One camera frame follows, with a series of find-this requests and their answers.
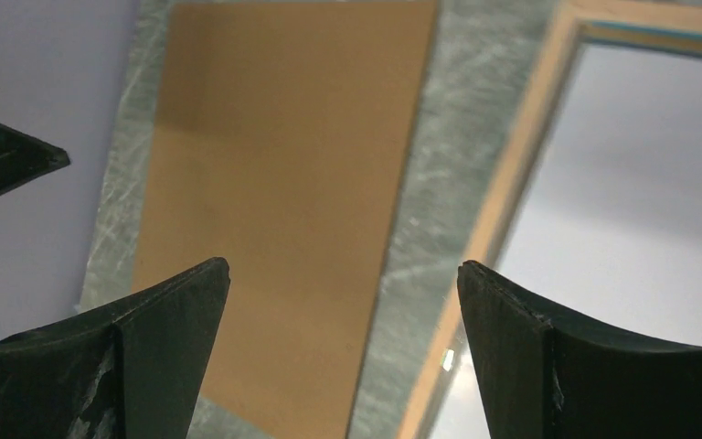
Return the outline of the brown frame backing board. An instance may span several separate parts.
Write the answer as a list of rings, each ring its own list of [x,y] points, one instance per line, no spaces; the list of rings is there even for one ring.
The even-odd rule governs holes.
[[[433,1],[173,8],[133,266],[231,287],[204,395],[275,438],[343,438]]]

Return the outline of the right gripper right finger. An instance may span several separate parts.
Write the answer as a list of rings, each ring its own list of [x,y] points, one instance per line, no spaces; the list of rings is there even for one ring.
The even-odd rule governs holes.
[[[457,289],[493,438],[702,438],[702,347],[606,324],[475,261]]]

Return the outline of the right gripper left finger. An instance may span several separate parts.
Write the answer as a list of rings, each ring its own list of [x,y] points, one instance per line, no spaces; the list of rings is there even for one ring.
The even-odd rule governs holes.
[[[210,258],[0,341],[0,438],[184,438],[229,291]]]

